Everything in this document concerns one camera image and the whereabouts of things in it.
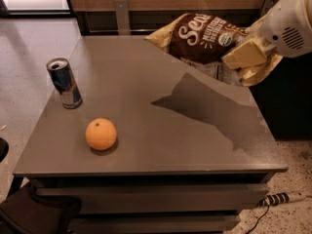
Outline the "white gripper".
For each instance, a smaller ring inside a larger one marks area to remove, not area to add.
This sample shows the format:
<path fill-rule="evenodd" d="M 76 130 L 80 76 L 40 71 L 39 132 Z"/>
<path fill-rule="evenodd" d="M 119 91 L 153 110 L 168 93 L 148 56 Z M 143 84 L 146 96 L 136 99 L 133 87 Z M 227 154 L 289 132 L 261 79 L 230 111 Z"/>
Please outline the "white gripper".
<path fill-rule="evenodd" d="M 312 0 L 280 0 L 266 14 L 260 31 L 283 57 L 311 53 Z M 240 38 L 221 57 L 228 68 L 242 68 L 244 81 L 262 81 L 276 66 L 275 58 L 268 59 L 272 48 L 263 37 Z"/>

